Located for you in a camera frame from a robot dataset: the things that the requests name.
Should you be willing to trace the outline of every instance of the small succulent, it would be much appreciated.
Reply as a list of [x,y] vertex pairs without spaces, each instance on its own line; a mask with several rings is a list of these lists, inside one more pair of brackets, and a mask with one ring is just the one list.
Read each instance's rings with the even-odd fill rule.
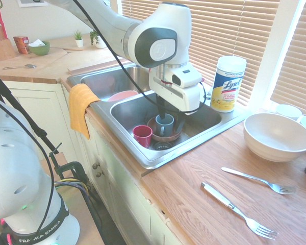
[[75,39],[76,39],[76,40],[81,40],[81,39],[82,39],[82,33],[81,33],[81,31],[77,30],[77,31],[74,33],[74,36],[75,36]]
[[96,40],[96,43],[98,43],[98,38],[97,38],[98,35],[99,33],[97,31],[90,32],[91,45],[93,45],[94,39]]

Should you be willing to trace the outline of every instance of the sink drain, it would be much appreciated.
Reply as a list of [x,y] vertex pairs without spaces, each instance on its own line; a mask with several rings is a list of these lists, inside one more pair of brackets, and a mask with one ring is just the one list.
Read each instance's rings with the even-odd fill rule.
[[153,145],[154,150],[163,151],[173,147],[173,144],[170,142],[157,142]]

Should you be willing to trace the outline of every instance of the fork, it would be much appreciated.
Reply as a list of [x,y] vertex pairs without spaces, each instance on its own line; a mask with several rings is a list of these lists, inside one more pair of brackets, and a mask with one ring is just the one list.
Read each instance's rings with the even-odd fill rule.
[[211,195],[213,195],[217,200],[219,200],[221,203],[223,203],[225,206],[227,206],[229,209],[231,209],[233,212],[236,212],[240,216],[242,216],[247,226],[258,236],[266,237],[268,239],[275,240],[277,236],[277,232],[272,231],[265,226],[262,226],[258,222],[256,222],[252,218],[246,217],[235,205],[233,205],[225,196],[223,196],[221,193],[219,193],[216,189],[214,189],[209,184],[202,182],[202,187],[209,192]]
[[251,179],[255,179],[255,180],[260,180],[262,182],[264,182],[265,184],[267,184],[268,186],[271,187],[272,190],[274,190],[275,192],[279,193],[279,194],[294,194],[296,193],[296,187],[294,186],[283,186],[283,185],[277,185],[277,184],[273,184],[271,182],[268,182],[266,180],[263,180],[261,178],[252,176],[252,175],[248,175],[248,174],[244,174],[242,172],[227,168],[227,167],[222,167],[221,168],[223,171],[234,174],[234,175],[240,175],[243,177],[247,177],[247,178],[251,178]]

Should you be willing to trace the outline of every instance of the white bowl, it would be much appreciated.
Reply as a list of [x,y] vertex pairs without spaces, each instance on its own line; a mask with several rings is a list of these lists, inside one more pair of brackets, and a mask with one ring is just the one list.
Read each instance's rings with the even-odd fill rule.
[[298,118],[302,116],[301,110],[299,110],[297,107],[285,104],[278,105],[275,109],[275,112],[279,115],[286,116],[293,120],[298,120]]
[[244,138],[252,152],[273,162],[289,162],[306,152],[306,128],[278,114],[249,116],[244,122]]

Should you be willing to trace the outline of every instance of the stainless steel sink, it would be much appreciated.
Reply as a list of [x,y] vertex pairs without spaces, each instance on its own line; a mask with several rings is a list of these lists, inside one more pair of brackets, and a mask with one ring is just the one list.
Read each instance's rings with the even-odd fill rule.
[[[143,91],[149,90],[148,69],[137,67],[134,64],[126,65],[125,68]],[[139,92],[120,67],[76,75],[68,79],[74,85],[85,83],[104,102],[122,91],[134,90]]]
[[[136,67],[135,64],[127,65],[125,68],[130,71],[131,76],[143,88],[145,94],[155,101],[156,95],[148,87],[148,70]],[[141,94],[116,102],[107,102],[107,99],[117,91],[135,90],[120,67],[72,76],[68,79],[74,85],[87,84],[100,99],[104,100],[92,103],[90,106],[107,123],[137,161],[148,169],[162,166],[236,125],[251,114],[240,105],[236,105],[233,112],[219,113],[214,111],[209,106],[210,101],[207,101],[199,111],[186,116],[186,122],[177,140],[169,143],[152,140],[150,147],[144,148],[133,138],[132,130],[137,125],[147,124],[151,118],[158,115],[158,110]],[[168,103],[166,106],[175,110]]]

